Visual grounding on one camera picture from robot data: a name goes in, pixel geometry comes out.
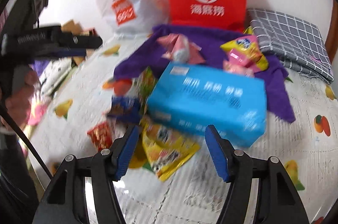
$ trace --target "bed sheet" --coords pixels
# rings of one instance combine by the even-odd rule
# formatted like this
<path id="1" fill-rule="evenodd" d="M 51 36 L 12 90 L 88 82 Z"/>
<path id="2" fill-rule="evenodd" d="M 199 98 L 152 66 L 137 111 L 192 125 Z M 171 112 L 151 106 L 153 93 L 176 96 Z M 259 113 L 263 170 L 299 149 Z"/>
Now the bed sheet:
<path id="1" fill-rule="evenodd" d="M 60 91 L 37 126 L 31 141 L 43 161 L 50 166 L 62 162 L 68 154 L 77 158 L 96 153 L 86 132 L 104 120 L 110 108 L 111 90 L 102 84 L 113 76 L 115 66 L 132 54 L 146 38 L 112 39 L 79 67 Z M 118 54 L 102 52 L 121 45 Z M 298 165 L 298 180 L 310 223 L 325 216 L 338 197 L 338 102 L 327 97 L 327 86 L 319 79 L 310 79 L 288 70 L 286 81 L 296 121 L 289 124 L 268 113 L 265 134 L 244 151 L 251 157 L 267 159 L 277 156 L 285 165 L 290 160 Z M 55 107 L 72 99 L 67 118 L 56 116 Z M 326 117 L 331 135 L 320 131 L 314 120 Z M 217 176 L 203 138 L 201 150 L 167 181 L 160 182 L 150 171 L 140 168 L 127 171 L 114 182 L 126 223 L 216 223 L 229 185 Z M 43 187 L 49 179 L 35 158 L 32 165 Z M 252 182 L 251 197 L 245 223 L 252 223 L 258 181 Z M 86 199 L 91 223 L 97 223 L 92 199 L 91 180 L 86 178 Z"/>

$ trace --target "purple cloth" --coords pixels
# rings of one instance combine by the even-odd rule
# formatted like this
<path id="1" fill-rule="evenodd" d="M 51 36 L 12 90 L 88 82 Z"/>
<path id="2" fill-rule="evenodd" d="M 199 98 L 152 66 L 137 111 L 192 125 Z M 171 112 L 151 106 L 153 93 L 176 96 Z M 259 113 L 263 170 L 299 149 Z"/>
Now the purple cloth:
<path id="1" fill-rule="evenodd" d="M 280 63 L 277 56 L 265 55 L 265 57 L 269 62 L 269 67 L 263 72 L 255 73 L 255 77 L 263 79 L 265 82 L 268 111 L 292 123 L 296 118 L 284 85 L 285 78 L 288 77 L 289 73 Z"/>
<path id="2" fill-rule="evenodd" d="M 171 24 L 158 25 L 153 28 L 153 32 L 153 35 L 142 46 L 115 68 L 114 78 L 116 80 L 138 77 L 148 66 L 154 75 L 159 78 L 169 64 L 169 60 L 162 57 L 166 49 L 156 40 L 170 33 L 181 33 L 187 36 L 190 41 L 202 48 L 200 54 L 206 60 L 205 64 L 217 69 L 223 69 L 223 60 L 227 59 L 220 46 L 225 42 L 245 36 L 239 32 L 216 28 Z M 267 56 L 267 59 L 269 68 L 257 73 L 257 77 L 265 81 L 267 108 L 276 116 L 288 122 L 293 122 L 295 116 L 284 86 L 284 79 L 288 73 L 276 56 Z"/>
<path id="3" fill-rule="evenodd" d="M 36 73 L 40 77 L 40 75 L 43 73 L 43 71 L 47 67 L 48 63 L 49 63 L 49 60 L 35 60 L 34 64 L 32 64 L 31 67 L 33 70 L 36 71 Z"/>

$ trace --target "yellow snack bag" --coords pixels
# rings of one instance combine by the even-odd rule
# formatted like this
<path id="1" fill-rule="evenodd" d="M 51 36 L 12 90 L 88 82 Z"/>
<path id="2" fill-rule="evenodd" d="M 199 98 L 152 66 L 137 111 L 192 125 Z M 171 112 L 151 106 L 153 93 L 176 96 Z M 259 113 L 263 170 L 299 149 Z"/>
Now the yellow snack bag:
<path id="1" fill-rule="evenodd" d="M 254 73 L 266 70 L 269 63 L 261 53 L 257 38 L 254 35 L 247 35 L 224 43 L 220 46 L 224 50 L 231 64 L 252 69 Z"/>
<path id="2" fill-rule="evenodd" d="M 167 180 L 179 167 L 187 162 L 199 149 L 196 142 L 182 136 L 178 131 L 143 118 L 142 144 L 148 162 L 161 180 Z"/>
<path id="3" fill-rule="evenodd" d="M 142 145 L 142 138 L 140 137 L 129 162 L 128 168 L 141 168 L 147 161 L 148 159 Z"/>
<path id="4" fill-rule="evenodd" d="M 245 31 L 243 31 L 243 33 L 244 33 L 244 34 L 253 34 L 254 32 L 253 32 L 253 30 L 252 30 L 252 27 L 249 26 L 249 27 L 246 28 Z"/>

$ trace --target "blue gripper pad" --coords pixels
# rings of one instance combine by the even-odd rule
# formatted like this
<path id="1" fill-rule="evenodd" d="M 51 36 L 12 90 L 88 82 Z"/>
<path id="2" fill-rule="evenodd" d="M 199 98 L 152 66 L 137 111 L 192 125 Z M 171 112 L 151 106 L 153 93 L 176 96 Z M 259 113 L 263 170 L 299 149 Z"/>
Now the blue gripper pad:
<path id="1" fill-rule="evenodd" d="M 228 161 L 209 127 L 206 128 L 206 143 L 218 176 L 221 177 L 223 181 L 228 182 Z"/>
<path id="2" fill-rule="evenodd" d="M 129 162 L 136 148 L 139 139 L 139 130 L 137 126 L 132 130 L 126 144 L 124 145 L 119 157 L 117 158 L 117 171 L 115 174 L 116 180 L 120 180 L 127 172 Z"/>

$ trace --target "blue box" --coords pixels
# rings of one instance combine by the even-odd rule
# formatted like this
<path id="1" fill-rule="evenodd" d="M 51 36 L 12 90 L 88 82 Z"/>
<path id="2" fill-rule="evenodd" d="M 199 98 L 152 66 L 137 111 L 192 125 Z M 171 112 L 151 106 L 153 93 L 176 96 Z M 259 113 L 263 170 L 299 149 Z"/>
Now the blue box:
<path id="1" fill-rule="evenodd" d="M 163 125 L 204 136 L 212 124 L 237 146 L 251 146 L 265 131 L 264 81 L 220 69 L 171 62 L 147 104 Z"/>

